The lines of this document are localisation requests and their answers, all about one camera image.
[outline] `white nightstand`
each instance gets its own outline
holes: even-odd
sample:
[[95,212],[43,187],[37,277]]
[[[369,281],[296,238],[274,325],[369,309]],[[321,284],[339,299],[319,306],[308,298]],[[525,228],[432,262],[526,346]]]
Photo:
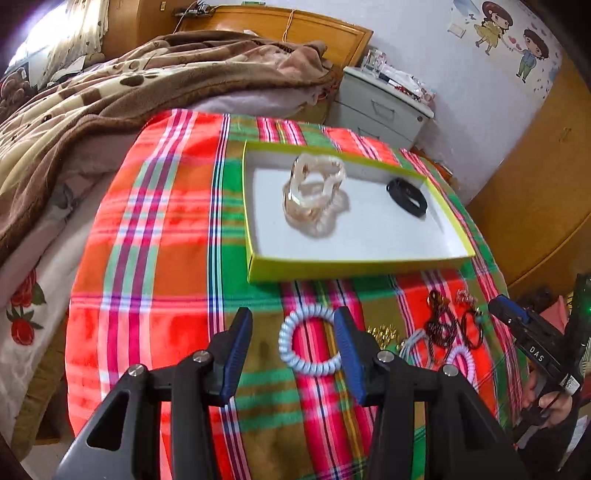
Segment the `white nightstand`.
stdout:
[[410,149],[433,111],[359,68],[344,71],[326,125],[349,128],[392,148]]

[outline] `spiral hair tie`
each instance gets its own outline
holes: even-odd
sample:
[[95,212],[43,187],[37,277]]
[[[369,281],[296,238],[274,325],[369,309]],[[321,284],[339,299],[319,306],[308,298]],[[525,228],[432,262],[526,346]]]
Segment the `spiral hair tie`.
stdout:
[[296,327],[312,317],[322,318],[332,325],[335,322],[335,311],[330,307],[314,303],[304,305],[291,312],[285,317],[283,325],[281,325],[281,330],[279,331],[279,357],[294,372],[308,375],[309,377],[332,375],[340,370],[340,353],[337,353],[333,358],[325,362],[309,362],[293,351],[292,343]]
[[464,357],[466,365],[468,365],[468,372],[466,372],[466,380],[470,382],[470,385],[474,385],[474,376],[476,375],[476,364],[474,363],[474,357],[470,353],[470,350],[466,345],[457,345],[451,349],[445,363],[452,364],[457,356]]
[[[405,340],[404,345],[402,346],[402,348],[400,350],[400,358],[402,358],[405,362],[408,363],[408,360],[410,358],[410,353],[413,351],[413,348],[415,348],[417,343],[419,343],[421,340],[424,340],[425,343],[427,343],[429,340],[429,337],[427,335],[427,332],[425,332],[425,330],[423,330],[422,328],[418,328],[413,332],[413,334],[410,337],[408,337]],[[427,349],[427,355],[428,355],[427,368],[431,368],[431,366],[433,365],[433,357],[431,356],[431,350],[429,348]]]

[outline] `wall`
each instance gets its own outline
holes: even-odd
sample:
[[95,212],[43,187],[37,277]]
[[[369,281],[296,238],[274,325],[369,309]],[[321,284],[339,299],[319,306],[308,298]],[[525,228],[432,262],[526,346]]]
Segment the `wall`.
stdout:
[[465,203],[490,178],[540,106],[482,49],[446,31],[452,0],[274,0],[267,5],[370,28],[370,44],[386,52],[393,66],[431,86],[437,92],[436,120],[421,133],[420,146],[454,171]]

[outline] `black fitness band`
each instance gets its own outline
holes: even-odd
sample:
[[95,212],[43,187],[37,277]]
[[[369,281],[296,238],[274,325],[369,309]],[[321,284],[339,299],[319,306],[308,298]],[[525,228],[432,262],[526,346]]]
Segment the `black fitness band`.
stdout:
[[413,184],[403,179],[393,179],[386,190],[398,205],[415,217],[422,217],[427,211],[427,200]]

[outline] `window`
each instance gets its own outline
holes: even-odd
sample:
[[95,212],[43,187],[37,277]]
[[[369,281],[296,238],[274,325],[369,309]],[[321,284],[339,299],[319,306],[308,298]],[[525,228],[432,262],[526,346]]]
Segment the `window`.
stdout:
[[29,55],[42,50],[45,47],[51,47],[59,42],[67,32],[67,14],[66,4],[63,3],[59,7],[55,7],[45,17],[39,20],[35,25],[27,39],[18,47],[17,52],[8,65],[8,70]]

